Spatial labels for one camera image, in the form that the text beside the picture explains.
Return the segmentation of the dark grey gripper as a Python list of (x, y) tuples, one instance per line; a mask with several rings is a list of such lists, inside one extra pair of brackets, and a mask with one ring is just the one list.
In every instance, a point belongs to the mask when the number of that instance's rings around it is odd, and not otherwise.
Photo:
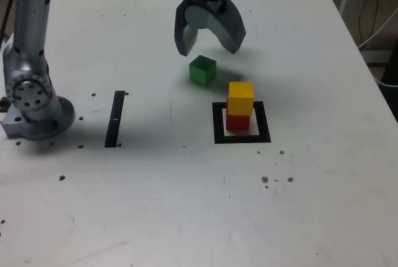
[(231, 0), (183, 0), (176, 9), (174, 26), (180, 55), (190, 53), (201, 29), (210, 30), (232, 54), (240, 49), (246, 35), (242, 17)]

